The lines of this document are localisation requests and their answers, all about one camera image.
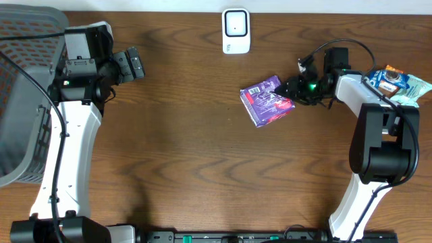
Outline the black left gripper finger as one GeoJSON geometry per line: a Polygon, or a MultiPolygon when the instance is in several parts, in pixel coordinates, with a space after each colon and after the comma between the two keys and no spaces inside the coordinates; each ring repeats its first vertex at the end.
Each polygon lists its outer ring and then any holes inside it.
{"type": "Polygon", "coordinates": [[[128,57],[124,51],[113,54],[113,59],[119,66],[120,78],[119,83],[123,84],[132,81],[132,71],[128,63],[128,57]]]}
{"type": "Polygon", "coordinates": [[[127,54],[130,62],[130,69],[134,79],[145,77],[145,70],[136,47],[127,49],[127,54]]]}

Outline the red purple pad package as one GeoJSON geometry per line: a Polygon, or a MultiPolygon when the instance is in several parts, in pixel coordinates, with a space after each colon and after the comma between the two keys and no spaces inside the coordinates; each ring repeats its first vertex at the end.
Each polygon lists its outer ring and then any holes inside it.
{"type": "Polygon", "coordinates": [[[293,101],[275,93],[280,85],[278,76],[271,76],[240,91],[240,99],[257,128],[287,115],[295,108],[293,101]]]}

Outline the blue Oreo cookie pack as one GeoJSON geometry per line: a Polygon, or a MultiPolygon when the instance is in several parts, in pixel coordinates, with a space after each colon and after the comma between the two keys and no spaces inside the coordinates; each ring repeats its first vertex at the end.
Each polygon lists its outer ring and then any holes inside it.
{"type": "Polygon", "coordinates": [[[398,88],[409,89],[409,77],[406,74],[391,70],[377,70],[369,75],[369,82],[375,88],[393,92],[398,88]]]}

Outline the orange Kleenex tissue pack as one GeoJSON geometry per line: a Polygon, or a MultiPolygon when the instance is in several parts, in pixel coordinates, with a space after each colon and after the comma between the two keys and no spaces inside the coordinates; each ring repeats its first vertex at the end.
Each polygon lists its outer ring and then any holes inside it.
{"type": "Polygon", "coordinates": [[[406,88],[404,72],[390,65],[379,72],[379,88],[390,97],[396,94],[401,88],[406,88]]]}

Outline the green wet wipes pack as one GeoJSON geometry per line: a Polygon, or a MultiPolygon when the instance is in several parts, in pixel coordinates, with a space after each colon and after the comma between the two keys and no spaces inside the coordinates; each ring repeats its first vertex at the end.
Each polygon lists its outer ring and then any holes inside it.
{"type": "Polygon", "coordinates": [[[401,105],[419,108],[417,100],[431,90],[431,84],[413,76],[408,75],[408,89],[400,89],[390,99],[401,105]]]}

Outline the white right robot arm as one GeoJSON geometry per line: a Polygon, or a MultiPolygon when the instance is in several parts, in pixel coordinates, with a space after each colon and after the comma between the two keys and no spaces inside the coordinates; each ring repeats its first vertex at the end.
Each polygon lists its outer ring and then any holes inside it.
{"type": "Polygon", "coordinates": [[[357,118],[348,158],[352,176],[329,217],[327,237],[332,242],[360,242],[380,200],[406,183],[418,167],[419,111],[390,101],[364,73],[352,70],[347,48],[325,51],[323,77],[318,76],[313,54],[299,59],[298,67],[300,74],[278,86],[276,94],[301,105],[339,101],[357,118]]]}

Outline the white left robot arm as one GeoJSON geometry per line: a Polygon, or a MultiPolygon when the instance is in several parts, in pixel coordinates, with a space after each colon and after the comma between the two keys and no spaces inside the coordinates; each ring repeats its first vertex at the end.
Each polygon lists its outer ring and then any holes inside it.
{"type": "Polygon", "coordinates": [[[11,225],[12,242],[144,242],[134,225],[101,225],[90,219],[88,181],[92,150],[113,86],[145,75],[136,47],[67,60],[43,91],[51,104],[45,171],[30,217],[11,225]]]}

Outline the white barcode scanner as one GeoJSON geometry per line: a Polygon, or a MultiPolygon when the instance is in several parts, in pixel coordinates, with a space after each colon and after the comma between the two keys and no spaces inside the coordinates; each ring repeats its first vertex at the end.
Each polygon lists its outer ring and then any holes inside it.
{"type": "Polygon", "coordinates": [[[222,51],[227,55],[245,54],[250,50],[250,13],[244,8],[225,9],[222,20],[222,51]]]}

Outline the grey plastic basket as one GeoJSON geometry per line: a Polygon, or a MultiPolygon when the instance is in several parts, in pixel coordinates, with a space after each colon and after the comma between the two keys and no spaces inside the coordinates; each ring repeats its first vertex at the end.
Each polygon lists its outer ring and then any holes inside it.
{"type": "Polygon", "coordinates": [[[1,185],[39,184],[51,135],[50,104],[20,66],[48,88],[64,54],[67,17],[52,7],[1,4],[1,185]]]}

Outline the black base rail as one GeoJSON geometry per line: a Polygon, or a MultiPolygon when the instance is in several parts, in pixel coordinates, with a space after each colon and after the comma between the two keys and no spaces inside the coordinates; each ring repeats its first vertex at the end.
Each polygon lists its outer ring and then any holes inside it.
{"type": "Polygon", "coordinates": [[[134,225],[117,224],[107,227],[112,242],[142,243],[278,243],[278,242],[345,242],[346,237],[334,236],[330,228],[316,229],[292,225],[281,232],[177,232],[163,229],[145,232],[134,225]]]}

